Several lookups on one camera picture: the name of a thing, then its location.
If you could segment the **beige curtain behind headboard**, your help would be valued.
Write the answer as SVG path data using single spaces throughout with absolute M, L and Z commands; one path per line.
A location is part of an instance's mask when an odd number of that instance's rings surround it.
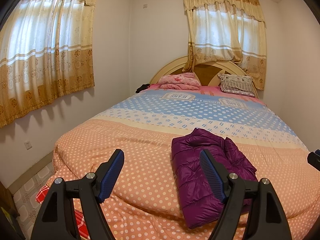
M 231 61 L 264 90 L 266 23 L 260 0 L 183 0 L 188 19 L 184 72 L 207 62 Z

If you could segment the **cream wooden headboard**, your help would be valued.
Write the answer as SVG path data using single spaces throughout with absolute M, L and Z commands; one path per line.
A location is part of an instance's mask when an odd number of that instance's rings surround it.
M 187 62 L 188 57 L 183 56 L 161 68 L 154 77 L 150 80 L 149 84 L 156 84 L 162 76 L 171 74 L 181 74 L 182 69 Z M 194 67 L 195 77 L 202 85 L 201 94 L 210 94 L 212 96 L 224 96 L 229 98 L 242 98 L 243 100 L 253 100 L 253 97 L 243 96 L 238 94 L 224 93 L 218 87 L 220 85 L 219 74 L 235 74 L 246 75 L 246 73 L 236 64 L 231 61 L 207 62 L 199 64 Z

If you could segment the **polka dot bed quilt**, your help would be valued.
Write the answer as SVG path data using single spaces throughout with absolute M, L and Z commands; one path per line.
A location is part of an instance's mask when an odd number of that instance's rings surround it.
M 293 239 L 319 217 L 319 172 L 308 149 L 264 103 L 247 96 L 148 89 L 97 114 L 55 144 L 55 177 L 80 179 L 125 154 L 113 192 L 102 205 L 116 239 L 207 239 L 215 223 L 185 223 L 172 169 L 171 142 L 201 128 L 231 139 L 268 178 L 284 208 Z

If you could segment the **pink folded blanket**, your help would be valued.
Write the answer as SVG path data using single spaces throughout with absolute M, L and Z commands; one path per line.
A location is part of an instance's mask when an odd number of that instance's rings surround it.
M 195 73 L 165 75 L 157 82 L 161 89 L 199 90 L 201 83 Z

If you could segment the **beige curtain on left wall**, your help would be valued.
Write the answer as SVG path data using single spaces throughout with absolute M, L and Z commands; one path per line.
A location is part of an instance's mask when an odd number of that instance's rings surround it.
M 20 0 L 1 30 L 1 126 L 94 86 L 95 0 Z

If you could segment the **striped grey pillow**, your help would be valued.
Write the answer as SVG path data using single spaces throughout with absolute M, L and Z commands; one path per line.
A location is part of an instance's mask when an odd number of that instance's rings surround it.
M 250 76 L 218 74 L 218 77 L 220 78 L 220 89 L 222 92 L 255 98 L 256 92 Z

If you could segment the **black object beside bed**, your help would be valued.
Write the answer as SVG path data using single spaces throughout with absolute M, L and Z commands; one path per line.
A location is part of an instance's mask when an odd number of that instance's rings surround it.
M 141 91 L 144 91 L 146 89 L 150 88 L 150 84 L 149 83 L 146 83 L 146 84 L 143 84 L 141 85 L 140 87 L 138 87 L 136 89 L 136 94 L 140 93 Z

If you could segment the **dark wooden furniture edge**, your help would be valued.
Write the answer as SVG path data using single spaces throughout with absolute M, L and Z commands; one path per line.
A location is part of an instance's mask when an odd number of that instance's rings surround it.
M 1 198 L 1 239 L 25 239 L 25 236 L 17 221 L 17 217 L 20 215 L 16 209 L 13 195 L 6 189 L 1 183 L 0 188 Z

